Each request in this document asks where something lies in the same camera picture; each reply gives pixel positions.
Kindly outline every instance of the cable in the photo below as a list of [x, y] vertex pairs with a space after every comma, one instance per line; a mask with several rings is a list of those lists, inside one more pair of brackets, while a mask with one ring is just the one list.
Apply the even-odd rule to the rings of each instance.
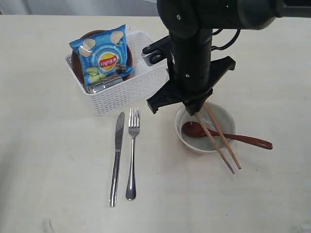
[[223, 29], [218, 29], [217, 31], [213, 32], [213, 35], [218, 35], [219, 33], [221, 33], [223, 31]]
[[226, 49], [229, 48], [231, 45], [233, 45], [234, 42], [237, 41], [237, 39], [238, 39], [240, 33], [241, 33], [241, 30], [238, 29], [238, 30], [237, 30], [237, 33], [235, 33], [234, 37], [233, 37], [226, 45], [224, 45], [224, 46], [222, 46], [222, 47], [212, 46], [212, 51], [214, 51], [214, 50], [220, 50], [220, 51], [226, 50]]

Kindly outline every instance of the lay's logo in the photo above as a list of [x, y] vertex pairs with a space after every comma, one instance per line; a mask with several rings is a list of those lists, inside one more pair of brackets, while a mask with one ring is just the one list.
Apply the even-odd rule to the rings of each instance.
[[108, 53], [105, 53], [103, 56], [101, 56], [99, 65], [104, 70], [110, 70], [116, 65], [117, 60], [118, 60], [118, 57], [115, 54], [108, 52]]

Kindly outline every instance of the red spoon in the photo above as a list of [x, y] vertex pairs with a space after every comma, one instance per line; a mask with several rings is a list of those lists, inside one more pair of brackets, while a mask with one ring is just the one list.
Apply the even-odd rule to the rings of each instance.
[[[185, 135], [189, 137], [206, 137], [206, 133], [198, 122], [187, 122], [183, 125], [182, 131]], [[218, 132], [208, 129], [212, 136], [220, 136]], [[230, 138], [236, 141], [244, 142], [256, 147], [261, 147], [267, 150], [272, 150], [273, 144], [258, 138], [235, 135], [235, 134], [225, 134], [225, 138]]]

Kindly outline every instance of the wooden chopstick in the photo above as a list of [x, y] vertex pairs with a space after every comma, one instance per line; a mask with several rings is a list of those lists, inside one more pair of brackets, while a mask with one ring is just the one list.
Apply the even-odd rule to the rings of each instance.
[[208, 113], [210, 119], [211, 119], [212, 122], [214, 123], [214, 125], [215, 125], [215, 127], [216, 127], [216, 129], [217, 129], [217, 131], [218, 131], [218, 133], [219, 133], [219, 135], [220, 135], [220, 138], [223, 140], [225, 146], [227, 147], [227, 149], [228, 149], [228, 151], [229, 151], [229, 153], [230, 153], [232, 159], [234, 160], [235, 164], [237, 165], [238, 169], [241, 169], [240, 163], [239, 163], [237, 157], [235, 156], [235, 154], [234, 154], [232, 148], [230, 147], [228, 141], [226, 140], [226, 138], [225, 138], [225, 136], [224, 136], [224, 134], [223, 134], [221, 128], [219, 127], [219, 125], [218, 125], [218, 123], [217, 123], [217, 121], [216, 121], [216, 118], [215, 118], [215, 116], [214, 116], [212, 110], [209, 108], [209, 106], [208, 106], [208, 104], [207, 104], [206, 102], [203, 104], [203, 106], [204, 106], [205, 110], [207, 111], [207, 113]]
[[199, 113], [195, 114], [196, 118], [198, 119], [201, 127], [203, 128], [203, 130], [205, 131], [205, 133], [207, 134], [207, 136], [209, 137], [210, 141], [212, 142], [212, 144], [214, 145], [215, 149], [218, 151], [219, 155], [222, 157], [223, 161], [225, 162], [225, 164], [227, 164], [228, 168], [230, 169], [230, 171], [232, 172], [232, 174], [234, 174], [234, 170], [232, 168], [232, 166], [230, 165], [230, 163], [228, 162], [228, 160], [225, 158], [224, 153], [221, 151], [221, 149], [219, 148], [219, 146], [217, 145], [215, 139], [213, 138], [213, 136], [210, 134], [210, 132], [208, 131], [208, 128], [206, 127], [206, 125], [203, 122], [203, 118], [200, 116]]

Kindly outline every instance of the fork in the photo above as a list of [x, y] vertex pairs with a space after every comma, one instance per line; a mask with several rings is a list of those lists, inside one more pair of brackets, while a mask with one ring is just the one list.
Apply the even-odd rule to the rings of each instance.
[[126, 188], [126, 193], [125, 193], [125, 197], [128, 200], [134, 200], [136, 197], [134, 157], [135, 157], [135, 141], [136, 141], [136, 136], [139, 134], [139, 128], [140, 128], [139, 109], [131, 108], [130, 117], [128, 120], [128, 133], [132, 137], [132, 155], [131, 155], [130, 172], [128, 175], [127, 188]]

